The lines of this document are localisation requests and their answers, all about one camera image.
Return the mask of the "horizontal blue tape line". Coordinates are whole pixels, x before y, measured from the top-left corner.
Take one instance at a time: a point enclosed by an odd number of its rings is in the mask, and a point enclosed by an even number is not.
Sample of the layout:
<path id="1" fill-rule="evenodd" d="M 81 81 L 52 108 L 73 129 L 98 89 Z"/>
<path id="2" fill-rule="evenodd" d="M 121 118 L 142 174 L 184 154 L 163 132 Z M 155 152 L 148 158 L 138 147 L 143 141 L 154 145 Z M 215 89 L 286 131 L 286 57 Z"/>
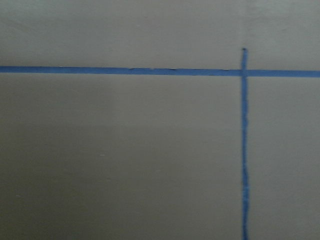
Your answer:
<path id="1" fill-rule="evenodd" d="M 1 73 L 318 78 L 318 70 L 1 66 Z"/>

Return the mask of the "vertical blue tape line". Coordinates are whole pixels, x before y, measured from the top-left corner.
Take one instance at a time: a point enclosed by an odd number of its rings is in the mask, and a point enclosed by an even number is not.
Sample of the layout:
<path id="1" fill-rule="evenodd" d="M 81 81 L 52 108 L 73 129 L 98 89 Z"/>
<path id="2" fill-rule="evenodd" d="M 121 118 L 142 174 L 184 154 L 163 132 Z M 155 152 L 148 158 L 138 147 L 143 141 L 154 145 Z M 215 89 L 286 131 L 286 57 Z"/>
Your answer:
<path id="1" fill-rule="evenodd" d="M 250 185 L 247 166 L 248 143 L 248 50 L 242 49 L 240 86 L 241 86 L 241 171 L 242 171 L 242 240 L 249 239 L 248 216 L 250 203 Z"/>

